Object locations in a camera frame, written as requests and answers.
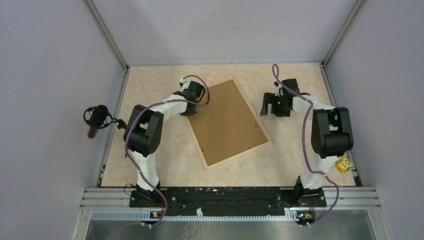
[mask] gray floor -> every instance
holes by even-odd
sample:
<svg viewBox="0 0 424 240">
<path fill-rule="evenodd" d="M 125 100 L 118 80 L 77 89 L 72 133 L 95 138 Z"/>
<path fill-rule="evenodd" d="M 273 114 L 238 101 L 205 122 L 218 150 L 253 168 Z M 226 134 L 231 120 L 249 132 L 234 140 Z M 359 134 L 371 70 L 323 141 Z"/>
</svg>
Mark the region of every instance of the gray floor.
<svg viewBox="0 0 424 240">
<path fill-rule="evenodd" d="M 127 221 L 97 220 L 90 223 L 86 240 L 374 240 L 366 211 L 334 211 L 311 228 L 281 221 L 166 221 L 149 230 Z"/>
</svg>

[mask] yellow toy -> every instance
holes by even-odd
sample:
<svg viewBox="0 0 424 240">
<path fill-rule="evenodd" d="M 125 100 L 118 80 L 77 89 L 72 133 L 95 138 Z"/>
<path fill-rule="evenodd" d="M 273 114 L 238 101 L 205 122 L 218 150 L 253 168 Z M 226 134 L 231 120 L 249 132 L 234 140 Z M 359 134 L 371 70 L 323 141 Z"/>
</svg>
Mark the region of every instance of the yellow toy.
<svg viewBox="0 0 424 240">
<path fill-rule="evenodd" d="M 340 160 L 337 160 L 335 162 L 335 168 L 338 169 L 338 171 L 341 173 L 346 173 L 353 166 L 354 163 L 351 162 L 351 160 L 347 156 L 344 156 Z"/>
</svg>

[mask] gray wall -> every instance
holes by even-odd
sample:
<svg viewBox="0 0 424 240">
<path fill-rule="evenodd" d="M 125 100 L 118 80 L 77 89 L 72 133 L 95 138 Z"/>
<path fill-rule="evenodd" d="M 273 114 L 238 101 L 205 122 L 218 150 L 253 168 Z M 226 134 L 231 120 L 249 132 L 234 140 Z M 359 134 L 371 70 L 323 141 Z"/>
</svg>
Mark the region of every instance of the gray wall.
<svg viewBox="0 0 424 240">
<path fill-rule="evenodd" d="M 94 0 L 129 65 L 321 61 L 356 0 Z"/>
<path fill-rule="evenodd" d="M 369 0 L 329 66 L 397 239 L 423 239 L 424 1 Z"/>
<path fill-rule="evenodd" d="M 0 238 L 69 239 L 105 140 L 88 140 L 83 111 L 113 105 L 123 70 L 83 1 L 14 0 L 0 74 Z"/>
</svg>

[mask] marble-patterned surface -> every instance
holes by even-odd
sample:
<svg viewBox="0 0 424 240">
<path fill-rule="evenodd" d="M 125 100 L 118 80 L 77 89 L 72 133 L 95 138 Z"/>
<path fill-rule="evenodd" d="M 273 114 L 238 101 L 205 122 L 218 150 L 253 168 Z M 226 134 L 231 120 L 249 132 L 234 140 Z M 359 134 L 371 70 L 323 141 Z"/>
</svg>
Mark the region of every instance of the marble-patterned surface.
<svg viewBox="0 0 424 240">
<path fill-rule="evenodd" d="M 259 114 L 264 92 L 274 92 L 272 64 L 226 65 L 168 65 L 131 67 L 119 118 L 128 121 L 137 104 L 150 105 L 166 99 L 179 89 L 179 79 L 198 75 L 207 84 L 238 81 L 255 111 Z M 329 104 L 325 83 L 318 63 L 279 64 L 281 80 L 296 78 L 301 92 L 310 93 Z M 307 170 L 302 153 L 301 131 L 303 116 L 292 112 L 291 117 L 261 116 L 272 144 L 241 156 L 226 165 L 205 170 L 194 139 L 189 132 L 189 121 L 174 116 L 164 123 L 162 140 L 156 152 L 156 169 L 162 186 L 294 186 L 296 179 Z M 309 158 L 311 122 L 307 124 L 306 145 Z M 137 182 L 131 161 L 124 158 L 123 130 L 115 130 L 103 175 L 102 186 L 124 186 Z M 354 186 L 352 173 L 340 173 L 335 167 L 328 174 L 340 186 Z"/>
</svg>

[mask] brown board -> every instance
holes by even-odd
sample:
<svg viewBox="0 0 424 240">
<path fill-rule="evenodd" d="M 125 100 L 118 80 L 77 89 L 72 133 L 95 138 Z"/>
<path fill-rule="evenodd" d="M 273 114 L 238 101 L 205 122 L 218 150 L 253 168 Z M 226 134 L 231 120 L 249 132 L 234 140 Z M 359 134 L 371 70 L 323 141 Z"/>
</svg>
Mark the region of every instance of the brown board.
<svg viewBox="0 0 424 240">
<path fill-rule="evenodd" d="M 231 79 L 209 87 L 210 103 L 189 116 L 198 151 L 209 168 L 271 141 L 245 94 Z"/>
</svg>

